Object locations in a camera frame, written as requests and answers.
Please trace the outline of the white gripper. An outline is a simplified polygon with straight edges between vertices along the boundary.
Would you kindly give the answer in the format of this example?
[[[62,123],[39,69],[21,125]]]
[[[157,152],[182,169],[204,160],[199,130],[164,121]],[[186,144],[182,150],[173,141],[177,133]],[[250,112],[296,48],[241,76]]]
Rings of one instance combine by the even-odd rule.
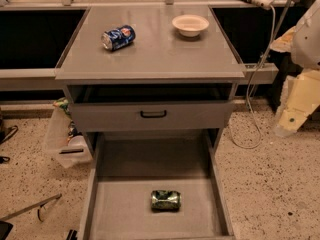
[[[320,106],[320,71],[304,69],[293,81],[291,93],[274,127],[279,137],[295,134]]]

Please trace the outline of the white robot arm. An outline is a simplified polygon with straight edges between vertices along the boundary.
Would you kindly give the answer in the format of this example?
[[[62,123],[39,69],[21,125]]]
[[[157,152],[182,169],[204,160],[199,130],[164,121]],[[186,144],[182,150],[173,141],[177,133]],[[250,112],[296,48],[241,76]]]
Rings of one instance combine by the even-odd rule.
[[[274,128],[279,137],[297,132],[320,106],[320,0],[315,0],[297,24],[271,43],[277,52],[289,52],[303,68],[292,80],[292,88]]]

